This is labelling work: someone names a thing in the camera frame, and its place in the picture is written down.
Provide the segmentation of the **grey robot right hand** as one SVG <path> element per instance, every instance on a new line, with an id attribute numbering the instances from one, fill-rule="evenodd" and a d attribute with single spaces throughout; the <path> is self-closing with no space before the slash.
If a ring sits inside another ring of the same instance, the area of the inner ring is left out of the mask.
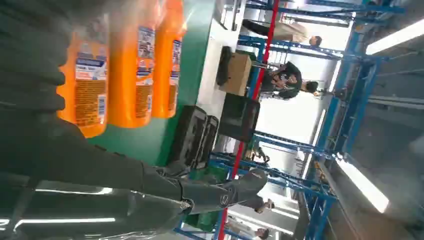
<path id="1" fill-rule="evenodd" d="M 149 238 L 247 201 L 267 181 L 257 168 L 221 184 L 165 177 L 89 144 L 53 113 L 0 113 L 3 240 Z"/>

